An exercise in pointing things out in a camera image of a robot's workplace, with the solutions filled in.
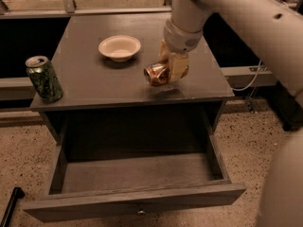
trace soda can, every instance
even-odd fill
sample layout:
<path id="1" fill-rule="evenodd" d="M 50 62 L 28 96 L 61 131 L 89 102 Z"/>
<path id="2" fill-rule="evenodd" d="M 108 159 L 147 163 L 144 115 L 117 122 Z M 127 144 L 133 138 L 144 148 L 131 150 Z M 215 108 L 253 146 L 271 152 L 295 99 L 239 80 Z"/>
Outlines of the soda can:
<path id="1" fill-rule="evenodd" d="M 27 59 L 27 75 L 44 102 L 54 102 L 63 95 L 62 87 L 51 61 L 45 56 Z"/>

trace open drawer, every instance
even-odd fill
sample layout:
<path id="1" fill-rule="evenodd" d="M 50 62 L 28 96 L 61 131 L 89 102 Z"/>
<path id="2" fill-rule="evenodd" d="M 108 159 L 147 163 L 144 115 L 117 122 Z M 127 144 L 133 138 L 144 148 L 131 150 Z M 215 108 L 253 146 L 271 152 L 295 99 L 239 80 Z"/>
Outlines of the open drawer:
<path id="1" fill-rule="evenodd" d="M 201 104 L 65 113 L 45 195 L 23 209 L 43 221 L 227 205 L 231 183 Z"/>

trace can top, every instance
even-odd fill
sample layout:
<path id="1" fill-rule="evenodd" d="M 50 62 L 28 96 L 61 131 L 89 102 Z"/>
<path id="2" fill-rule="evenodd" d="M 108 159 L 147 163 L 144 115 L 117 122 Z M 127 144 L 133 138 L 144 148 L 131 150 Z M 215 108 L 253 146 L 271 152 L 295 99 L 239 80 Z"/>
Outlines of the can top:
<path id="1" fill-rule="evenodd" d="M 39 67 L 48 62 L 48 58 L 45 56 L 36 56 L 28 58 L 26 61 L 27 67 Z"/>

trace speckled floor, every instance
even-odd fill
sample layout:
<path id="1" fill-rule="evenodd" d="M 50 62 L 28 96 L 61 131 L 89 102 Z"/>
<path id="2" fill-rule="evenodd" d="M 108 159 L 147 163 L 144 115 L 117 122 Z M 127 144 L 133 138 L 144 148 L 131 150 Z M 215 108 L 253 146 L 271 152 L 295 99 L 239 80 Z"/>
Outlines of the speckled floor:
<path id="1" fill-rule="evenodd" d="M 14 186 L 26 196 L 18 200 L 10 226 L 254 226 L 264 178 L 276 150 L 291 136 L 266 100 L 255 100 L 257 113 L 243 101 L 230 101 L 215 132 L 233 182 L 247 190 L 230 206 L 43 224 L 22 211 L 22 203 L 39 199 L 55 141 L 40 117 L 31 112 L 0 113 L 0 219 Z"/>

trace table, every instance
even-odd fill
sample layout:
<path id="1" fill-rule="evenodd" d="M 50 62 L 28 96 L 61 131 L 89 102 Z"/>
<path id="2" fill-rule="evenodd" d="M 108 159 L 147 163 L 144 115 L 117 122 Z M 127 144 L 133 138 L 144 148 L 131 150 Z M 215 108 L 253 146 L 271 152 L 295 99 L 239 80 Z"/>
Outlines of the table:
<path id="1" fill-rule="evenodd" d="M 46 191 L 24 210 L 41 221 L 98 218 L 231 204 L 245 190 L 231 183 L 213 131 L 233 96 L 205 39 L 189 54 L 189 73 L 151 87 L 169 12 L 71 17 L 53 58 L 63 97 L 39 112 L 57 141 Z M 117 63 L 98 53 L 107 37 L 142 47 Z"/>

